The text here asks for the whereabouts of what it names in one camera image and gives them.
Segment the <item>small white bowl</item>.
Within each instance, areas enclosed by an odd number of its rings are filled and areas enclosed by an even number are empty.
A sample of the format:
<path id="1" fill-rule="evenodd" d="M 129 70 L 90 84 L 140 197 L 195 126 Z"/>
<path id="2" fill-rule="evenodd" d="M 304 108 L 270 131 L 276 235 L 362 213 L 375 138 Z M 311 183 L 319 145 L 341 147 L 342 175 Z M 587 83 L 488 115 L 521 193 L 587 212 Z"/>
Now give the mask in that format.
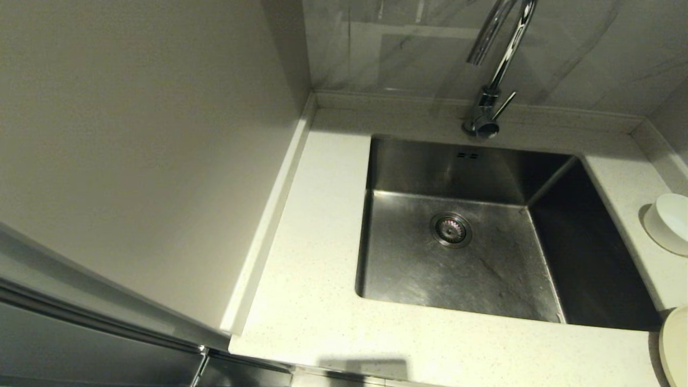
<path id="1" fill-rule="evenodd" d="M 659 196 L 641 216 L 641 223 L 656 244 L 688 257 L 688 197 L 677 193 Z"/>

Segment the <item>white round plate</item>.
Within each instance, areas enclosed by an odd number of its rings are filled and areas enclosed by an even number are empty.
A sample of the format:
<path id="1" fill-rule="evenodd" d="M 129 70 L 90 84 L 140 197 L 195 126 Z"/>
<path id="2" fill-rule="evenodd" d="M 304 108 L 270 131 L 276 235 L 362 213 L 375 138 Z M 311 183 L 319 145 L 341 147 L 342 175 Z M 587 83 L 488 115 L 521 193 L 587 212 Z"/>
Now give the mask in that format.
<path id="1" fill-rule="evenodd" d="M 688 305 L 668 314 L 660 331 L 662 369 L 671 387 L 688 387 Z"/>

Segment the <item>stainless steel sink basin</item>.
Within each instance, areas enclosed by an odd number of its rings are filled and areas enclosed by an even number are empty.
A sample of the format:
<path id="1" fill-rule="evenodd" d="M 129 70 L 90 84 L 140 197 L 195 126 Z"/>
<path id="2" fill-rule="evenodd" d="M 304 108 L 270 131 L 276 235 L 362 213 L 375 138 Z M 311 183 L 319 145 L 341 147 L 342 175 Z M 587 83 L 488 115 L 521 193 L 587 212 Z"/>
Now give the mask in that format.
<path id="1" fill-rule="evenodd" d="M 428 224 L 454 212 L 472 241 Z M 658 331 L 660 313 L 581 160 L 375 137 L 355 291 L 367 299 L 548 323 Z"/>

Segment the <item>round metal drain strainer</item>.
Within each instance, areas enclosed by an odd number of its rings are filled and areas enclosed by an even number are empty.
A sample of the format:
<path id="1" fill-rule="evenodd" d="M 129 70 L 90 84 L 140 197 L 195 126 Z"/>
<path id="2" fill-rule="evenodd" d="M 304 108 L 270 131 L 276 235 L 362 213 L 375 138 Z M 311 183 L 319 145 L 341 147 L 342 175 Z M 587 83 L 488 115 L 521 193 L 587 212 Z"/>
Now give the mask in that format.
<path id="1" fill-rule="evenodd" d="M 428 226 L 433 239 L 447 248 L 466 247 L 474 236 L 469 221 L 454 212 L 435 214 Z"/>

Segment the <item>chrome gooseneck faucet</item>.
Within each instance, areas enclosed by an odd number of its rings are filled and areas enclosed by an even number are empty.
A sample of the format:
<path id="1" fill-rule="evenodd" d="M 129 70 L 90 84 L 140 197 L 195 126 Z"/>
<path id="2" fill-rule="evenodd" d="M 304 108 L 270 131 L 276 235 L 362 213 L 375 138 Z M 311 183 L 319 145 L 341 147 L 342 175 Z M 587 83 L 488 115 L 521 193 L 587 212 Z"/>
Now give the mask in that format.
<path id="1" fill-rule="evenodd" d="M 497 100 L 501 95 L 500 87 L 530 27 L 539 0 L 496 0 L 467 58 L 467 63 L 474 66 L 483 63 L 502 26 L 518 3 L 520 5 L 519 14 L 516 17 L 513 32 L 511 32 L 504 53 L 496 64 L 490 81 L 480 88 L 467 118 L 462 123 L 462 130 L 476 139 L 492 139 L 499 134 L 499 117 L 516 96 L 516 91 L 512 91 L 504 103 L 496 108 Z"/>

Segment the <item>grey base cabinet front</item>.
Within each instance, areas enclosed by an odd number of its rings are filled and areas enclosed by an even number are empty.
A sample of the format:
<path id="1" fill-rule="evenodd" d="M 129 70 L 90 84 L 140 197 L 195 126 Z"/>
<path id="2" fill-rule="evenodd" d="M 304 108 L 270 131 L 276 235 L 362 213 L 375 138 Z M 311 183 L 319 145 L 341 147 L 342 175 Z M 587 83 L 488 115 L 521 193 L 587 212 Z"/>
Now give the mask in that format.
<path id="1" fill-rule="evenodd" d="M 196 387 L 290 387 L 293 371 L 279 363 L 210 350 Z"/>

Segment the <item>tall grey metal appliance front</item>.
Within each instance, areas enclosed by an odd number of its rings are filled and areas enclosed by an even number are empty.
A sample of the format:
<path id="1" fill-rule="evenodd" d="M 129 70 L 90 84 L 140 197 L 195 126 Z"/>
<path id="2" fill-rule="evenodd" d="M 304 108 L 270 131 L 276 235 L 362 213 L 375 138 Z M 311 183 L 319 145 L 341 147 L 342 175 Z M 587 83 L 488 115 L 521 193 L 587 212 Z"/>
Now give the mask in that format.
<path id="1" fill-rule="evenodd" d="M 19 278 L 45 253 L 0 226 L 0 387 L 182 387 L 228 335 L 184 319 L 172 333 L 111 318 Z"/>

